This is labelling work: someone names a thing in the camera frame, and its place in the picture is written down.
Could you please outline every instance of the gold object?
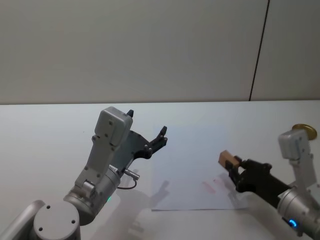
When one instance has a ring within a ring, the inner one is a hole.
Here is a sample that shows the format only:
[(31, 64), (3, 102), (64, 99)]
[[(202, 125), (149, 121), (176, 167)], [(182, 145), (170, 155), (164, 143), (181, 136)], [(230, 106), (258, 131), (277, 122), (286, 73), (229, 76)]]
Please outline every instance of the gold object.
[(309, 140), (316, 139), (317, 137), (317, 131), (310, 125), (307, 124), (296, 124), (292, 127), (292, 129), (304, 129), (306, 131), (306, 134), (308, 135)]

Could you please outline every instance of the gray robot arm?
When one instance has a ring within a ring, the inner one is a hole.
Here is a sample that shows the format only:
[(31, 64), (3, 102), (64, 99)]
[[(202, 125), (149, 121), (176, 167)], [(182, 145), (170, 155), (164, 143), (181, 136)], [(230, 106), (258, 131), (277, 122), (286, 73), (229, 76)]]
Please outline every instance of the gray robot arm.
[(88, 161), (64, 201), (29, 205), (0, 235), (0, 240), (80, 240), (80, 226), (91, 223), (126, 174), (135, 182), (139, 175), (128, 168), (137, 158), (149, 159), (167, 144), (164, 126), (151, 142), (130, 130), (133, 110), (108, 107), (98, 118)]
[(317, 184), (306, 132), (291, 130), (278, 138), (282, 157), (289, 159), (295, 182), (286, 185), (270, 174), (272, 166), (221, 153), (219, 162), (240, 192), (253, 192), (277, 209), (298, 236), (320, 240), (320, 185)]

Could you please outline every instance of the white paper sheet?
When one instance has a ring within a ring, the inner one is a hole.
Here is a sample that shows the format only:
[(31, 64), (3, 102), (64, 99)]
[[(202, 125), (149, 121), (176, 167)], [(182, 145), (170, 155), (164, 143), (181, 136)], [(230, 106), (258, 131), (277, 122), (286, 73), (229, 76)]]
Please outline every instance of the white paper sheet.
[(223, 126), (168, 126), (167, 146), (152, 156), (153, 193), (167, 196), (153, 210), (240, 209), (246, 198), (235, 191), (226, 170), (218, 164), (228, 149)]

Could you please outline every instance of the wooden block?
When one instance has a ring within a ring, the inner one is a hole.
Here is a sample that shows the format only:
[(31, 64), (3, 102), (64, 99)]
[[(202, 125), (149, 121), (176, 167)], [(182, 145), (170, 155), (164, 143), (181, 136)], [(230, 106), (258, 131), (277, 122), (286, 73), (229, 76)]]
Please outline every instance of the wooden block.
[(222, 167), (226, 168), (227, 160), (230, 163), (232, 163), (234, 167), (236, 168), (239, 167), (240, 162), (237, 159), (235, 159), (235, 157), (232, 156), (230, 152), (228, 152), (227, 150), (224, 150), (223, 152), (220, 153), (219, 164), (221, 164)]

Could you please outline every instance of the white table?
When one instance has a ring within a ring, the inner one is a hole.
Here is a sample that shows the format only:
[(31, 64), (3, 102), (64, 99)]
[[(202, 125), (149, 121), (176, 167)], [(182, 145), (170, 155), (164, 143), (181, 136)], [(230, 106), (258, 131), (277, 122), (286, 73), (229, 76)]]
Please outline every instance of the white table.
[[(91, 136), (110, 104), (0, 106), (0, 232), (34, 200), (60, 201), (87, 162)], [(148, 140), (154, 126), (225, 125), (230, 150), (242, 158), (273, 165), (285, 183), (294, 179), (282, 159), (278, 135), (306, 123), (320, 130), (320, 101), (112, 104), (134, 110), (132, 128)], [(320, 172), (319, 139), (310, 143)], [(118, 190), (83, 240), (292, 240), (295, 233), (276, 211), (254, 195), (246, 210), (151, 211), (152, 158), (131, 169), (141, 178), (133, 190)]]

